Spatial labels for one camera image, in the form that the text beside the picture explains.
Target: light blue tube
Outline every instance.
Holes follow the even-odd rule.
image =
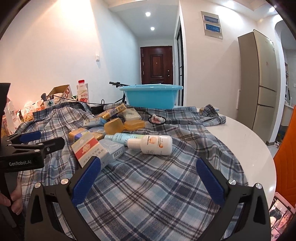
[[[105,135],[105,139],[115,141],[117,143],[128,145],[128,139],[142,139],[144,135],[130,134],[130,133],[116,133],[115,135]]]

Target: plaid cloth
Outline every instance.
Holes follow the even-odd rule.
[[[206,130],[195,107],[135,109],[143,120],[152,114],[167,119],[164,125],[148,123],[134,133],[172,136],[172,154],[153,156],[127,149],[100,172],[77,208],[101,240],[195,240],[219,209],[196,173],[196,159],[208,158],[227,179],[247,185],[242,167],[233,153]],[[53,185],[71,178],[78,162],[68,134],[92,115],[84,105],[63,103],[37,112],[34,117],[17,132],[40,130],[42,141],[63,137],[66,144],[63,150],[45,158],[44,168],[19,173],[25,208],[36,182]],[[55,208],[65,233],[73,237],[57,204]],[[224,237],[231,234],[240,211],[241,206]]]
[[[219,124],[224,124],[226,122],[226,116],[219,115],[215,111],[215,108],[210,104],[208,104],[204,108],[200,119],[204,126],[215,126]]]

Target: black door frame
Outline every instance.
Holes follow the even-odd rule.
[[[179,85],[183,86],[182,90],[179,90],[179,96],[178,96],[178,105],[183,106],[184,105],[184,50],[183,50],[183,37],[182,37],[182,28],[180,26],[179,32],[177,35],[177,49],[178,49],[178,82]]]

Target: refrigerator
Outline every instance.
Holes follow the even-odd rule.
[[[238,37],[238,41],[242,82],[237,121],[268,142],[278,88],[274,44],[257,30]]]

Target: floor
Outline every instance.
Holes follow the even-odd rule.
[[[267,148],[269,149],[269,151],[270,151],[272,157],[274,157],[275,154],[276,154],[277,151],[278,151],[278,148],[277,148],[276,146],[268,146]]]

